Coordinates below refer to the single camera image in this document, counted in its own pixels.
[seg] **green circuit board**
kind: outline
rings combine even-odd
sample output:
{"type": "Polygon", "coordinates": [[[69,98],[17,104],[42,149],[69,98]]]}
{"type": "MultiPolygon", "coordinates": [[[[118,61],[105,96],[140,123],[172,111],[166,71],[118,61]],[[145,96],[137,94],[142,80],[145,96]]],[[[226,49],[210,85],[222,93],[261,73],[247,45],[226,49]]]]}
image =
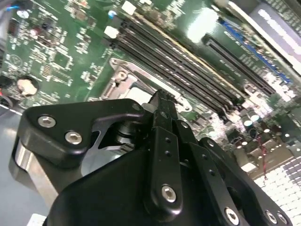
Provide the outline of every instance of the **green circuit board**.
{"type": "MultiPolygon", "coordinates": [[[[133,62],[152,73],[151,68],[133,60],[125,52],[102,43],[104,31],[112,23],[109,12],[114,11],[118,16],[130,17],[122,8],[124,0],[32,2],[28,18],[20,17],[16,11],[13,13],[12,21],[17,21],[18,31],[9,32],[2,65],[4,76],[16,80],[21,76],[30,75],[39,84],[38,93],[26,98],[15,88],[8,90],[11,97],[20,101],[19,105],[22,108],[99,100],[114,74],[109,63],[112,58],[133,62]],[[53,30],[48,32],[47,37],[41,38],[35,32],[40,32],[39,29],[44,23],[52,24],[53,30]]],[[[203,44],[202,37],[205,34],[217,40],[258,76],[264,78],[267,73],[274,74],[216,21],[218,15],[212,9],[210,0],[133,0],[131,3],[135,5],[136,13],[150,19],[161,32],[186,47],[197,60],[204,62],[204,72],[212,77],[216,76],[218,83],[227,81],[224,86],[238,98],[248,99],[242,90],[247,86],[251,89],[255,87],[244,74],[217,57],[203,44]]],[[[263,55],[270,58],[272,63],[293,81],[287,84],[287,87],[298,95],[299,81],[295,81],[289,71],[268,53],[263,55]]],[[[194,109],[181,113],[185,120],[194,120],[198,114],[210,118],[210,111],[198,100],[185,93],[183,95],[194,109]]],[[[281,113],[285,112],[286,107],[295,104],[291,100],[283,105],[283,100],[277,93],[270,97],[261,95],[261,99],[266,101],[272,110],[277,109],[281,113]]],[[[261,117],[268,114],[270,112],[263,113],[261,117]]],[[[220,137],[227,126],[220,122],[217,126],[220,127],[217,134],[220,137]]],[[[194,130],[196,134],[201,134],[204,127],[197,126],[194,130]]]]}

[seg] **black pcie slot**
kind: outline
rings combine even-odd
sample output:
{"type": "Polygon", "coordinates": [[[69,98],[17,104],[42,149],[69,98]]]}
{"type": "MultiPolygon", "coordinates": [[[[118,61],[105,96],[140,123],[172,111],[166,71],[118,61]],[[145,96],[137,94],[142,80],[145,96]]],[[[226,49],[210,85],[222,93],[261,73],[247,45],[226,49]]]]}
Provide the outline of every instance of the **black pcie slot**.
{"type": "Polygon", "coordinates": [[[165,56],[162,56],[160,53],[156,52],[154,48],[149,46],[144,40],[141,40],[140,37],[137,35],[134,35],[132,33],[124,33],[124,38],[131,43],[135,44],[135,47],[139,47],[143,53],[148,52],[151,57],[153,57],[158,63],[163,65],[165,68],[167,68],[170,72],[174,72],[177,75],[180,75],[182,79],[184,79],[186,82],[190,83],[189,88],[194,89],[195,92],[202,91],[204,94],[206,94],[208,97],[212,98],[215,102],[217,102],[221,106],[227,106],[228,108],[231,108],[230,104],[226,102],[224,99],[217,96],[214,92],[210,91],[207,87],[203,86],[199,81],[193,80],[191,76],[189,76],[185,71],[183,71],[181,68],[174,69],[174,63],[168,62],[166,60],[165,56]]]}
{"type": "Polygon", "coordinates": [[[177,66],[184,66],[186,67],[187,71],[190,71],[191,73],[195,74],[198,76],[198,79],[204,84],[213,87],[216,89],[219,93],[224,95],[226,98],[228,98],[231,102],[235,103],[237,102],[236,96],[228,92],[224,87],[221,85],[217,84],[212,78],[210,78],[208,75],[206,75],[203,71],[198,69],[192,62],[188,61],[183,57],[182,54],[179,54],[177,51],[175,51],[172,48],[172,45],[167,45],[165,42],[170,43],[169,40],[164,39],[162,40],[156,37],[154,34],[152,34],[150,31],[145,29],[143,27],[143,22],[139,21],[141,24],[136,24],[134,21],[128,21],[129,23],[129,28],[133,30],[135,33],[141,35],[148,41],[152,42],[154,45],[158,46],[158,49],[162,50],[167,56],[169,56],[172,60],[177,62],[177,66]]]}
{"type": "Polygon", "coordinates": [[[245,75],[249,81],[260,89],[267,96],[271,96],[275,93],[275,90],[269,86],[269,84],[249,67],[244,65],[237,57],[230,53],[224,46],[218,43],[211,36],[206,35],[203,38],[203,43],[210,47],[210,49],[220,57],[224,62],[230,65],[233,69],[239,71],[242,75],[245,75]]]}
{"type": "Polygon", "coordinates": [[[190,90],[187,86],[185,86],[180,80],[176,79],[174,76],[168,75],[168,72],[162,69],[156,61],[153,61],[152,57],[149,56],[147,53],[143,51],[139,51],[136,46],[133,46],[131,43],[127,41],[121,42],[114,40],[113,46],[117,47],[121,51],[127,53],[131,58],[141,62],[151,68],[154,73],[158,76],[164,78],[167,81],[170,81],[179,89],[183,90],[188,95],[192,96],[193,98],[197,99],[201,104],[206,106],[208,109],[212,110],[213,112],[223,114],[223,110],[219,107],[210,102],[209,100],[204,100],[204,97],[201,96],[199,93],[195,92],[194,90],[190,90]]]}

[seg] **sticker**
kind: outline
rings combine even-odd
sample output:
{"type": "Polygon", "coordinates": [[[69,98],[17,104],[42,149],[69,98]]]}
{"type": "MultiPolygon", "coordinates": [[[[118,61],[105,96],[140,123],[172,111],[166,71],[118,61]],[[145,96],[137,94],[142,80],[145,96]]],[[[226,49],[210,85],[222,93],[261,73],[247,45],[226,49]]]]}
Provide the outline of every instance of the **sticker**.
{"type": "Polygon", "coordinates": [[[43,226],[45,219],[45,216],[34,213],[30,218],[27,226],[43,226]]]}

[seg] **ram slot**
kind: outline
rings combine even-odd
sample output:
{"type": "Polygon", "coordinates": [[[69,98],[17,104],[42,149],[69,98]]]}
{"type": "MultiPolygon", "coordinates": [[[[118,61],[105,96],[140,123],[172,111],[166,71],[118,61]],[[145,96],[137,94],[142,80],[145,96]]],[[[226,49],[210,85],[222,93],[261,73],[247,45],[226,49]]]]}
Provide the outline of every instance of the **ram slot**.
{"type": "Polygon", "coordinates": [[[237,57],[230,53],[224,46],[218,43],[211,36],[206,35],[203,38],[203,43],[207,45],[219,58],[230,65],[233,69],[246,76],[248,80],[265,95],[271,96],[276,92],[263,78],[253,72],[249,67],[247,67],[243,62],[241,62],[237,57]]]}
{"type": "Polygon", "coordinates": [[[177,63],[168,60],[168,58],[166,58],[165,55],[162,55],[160,51],[155,51],[156,49],[153,48],[153,46],[150,46],[150,43],[145,42],[145,40],[141,40],[141,36],[137,36],[132,32],[126,32],[123,34],[123,38],[126,39],[127,42],[134,43],[135,46],[143,49],[144,52],[148,52],[149,55],[156,59],[157,62],[159,62],[161,66],[166,68],[168,72],[174,73],[172,74],[172,76],[179,76],[180,80],[185,81],[186,85],[189,86],[190,89],[193,89],[195,92],[202,92],[206,95],[206,97],[211,98],[220,106],[226,106],[228,109],[231,108],[229,102],[220,98],[220,96],[209,90],[199,81],[194,80],[182,68],[177,67],[177,63]]]}
{"type": "Polygon", "coordinates": [[[168,71],[166,71],[164,68],[160,67],[160,62],[158,62],[152,56],[149,56],[149,54],[147,52],[145,52],[143,49],[139,48],[135,44],[132,44],[132,43],[128,42],[127,40],[118,41],[117,39],[114,39],[114,40],[107,40],[107,41],[110,43],[110,46],[112,46],[113,48],[120,49],[121,51],[125,52],[129,57],[131,57],[134,60],[136,60],[137,62],[147,66],[154,72],[154,75],[157,75],[157,76],[163,78],[163,80],[172,83],[178,89],[181,89],[186,95],[189,95],[192,98],[195,98],[208,109],[212,110],[213,112],[216,112],[219,115],[224,114],[223,110],[220,106],[215,105],[210,100],[205,100],[204,97],[200,93],[194,91],[193,89],[190,89],[181,80],[174,77],[173,75],[170,75],[170,73],[168,73],[168,71]]]}
{"type": "Polygon", "coordinates": [[[148,29],[146,29],[145,26],[147,25],[143,24],[143,21],[136,18],[136,20],[128,21],[128,24],[128,29],[135,32],[136,34],[139,34],[147,41],[157,46],[157,51],[162,51],[164,54],[166,54],[166,56],[175,61],[177,67],[181,67],[184,70],[188,71],[190,74],[196,75],[195,82],[204,85],[206,88],[210,87],[210,92],[212,92],[212,90],[217,90],[217,92],[219,92],[229,101],[231,101],[234,105],[238,102],[238,99],[235,95],[231,94],[223,86],[219,85],[216,81],[214,81],[210,76],[201,71],[199,69],[199,67],[201,66],[198,65],[197,62],[189,61],[184,57],[184,53],[179,53],[175,51],[175,48],[173,48],[173,44],[168,39],[162,36],[159,38],[156,35],[154,35],[154,33],[158,33],[157,31],[152,29],[152,31],[150,32],[148,30],[149,27],[148,29]]]}

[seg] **silver screw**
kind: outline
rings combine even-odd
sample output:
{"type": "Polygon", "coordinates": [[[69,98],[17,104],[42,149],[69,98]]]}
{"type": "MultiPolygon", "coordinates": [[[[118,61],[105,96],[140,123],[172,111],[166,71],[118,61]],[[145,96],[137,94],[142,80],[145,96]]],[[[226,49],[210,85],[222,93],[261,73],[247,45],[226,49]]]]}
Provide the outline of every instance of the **silver screw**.
{"type": "Polygon", "coordinates": [[[135,110],[139,111],[140,110],[140,107],[138,104],[133,104],[132,106],[135,110]]]}
{"type": "Polygon", "coordinates": [[[181,124],[182,124],[182,126],[183,126],[184,128],[188,128],[187,123],[185,123],[184,121],[182,121],[181,124]]]}
{"type": "Polygon", "coordinates": [[[168,202],[175,202],[177,196],[176,196],[174,190],[170,186],[163,186],[161,192],[162,192],[162,196],[168,202]]]}
{"type": "Polygon", "coordinates": [[[38,118],[38,123],[42,127],[51,128],[55,126],[56,121],[54,118],[50,116],[41,116],[38,118]]]}
{"type": "Polygon", "coordinates": [[[270,222],[272,222],[273,224],[277,224],[276,217],[269,210],[266,210],[265,213],[267,214],[268,219],[270,220],[270,222]]]}
{"type": "Polygon", "coordinates": [[[237,214],[230,208],[226,207],[225,208],[225,214],[229,221],[234,224],[234,225],[239,225],[239,218],[237,214]]]}
{"type": "Polygon", "coordinates": [[[208,143],[211,147],[214,147],[214,143],[212,142],[212,140],[208,140],[207,143],[208,143]]]}
{"type": "Polygon", "coordinates": [[[66,141],[68,141],[70,144],[73,144],[73,145],[78,145],[83,140],[81,135],[74,131],[66,133],[65,139],[66,139],[66,141]]]}
{"type": "Polygon", "coordinates": [[[277,215],[280,218],[280,220],[287,225],[288,222],[286,218],[280,212],[277,212],[277,215]]]}

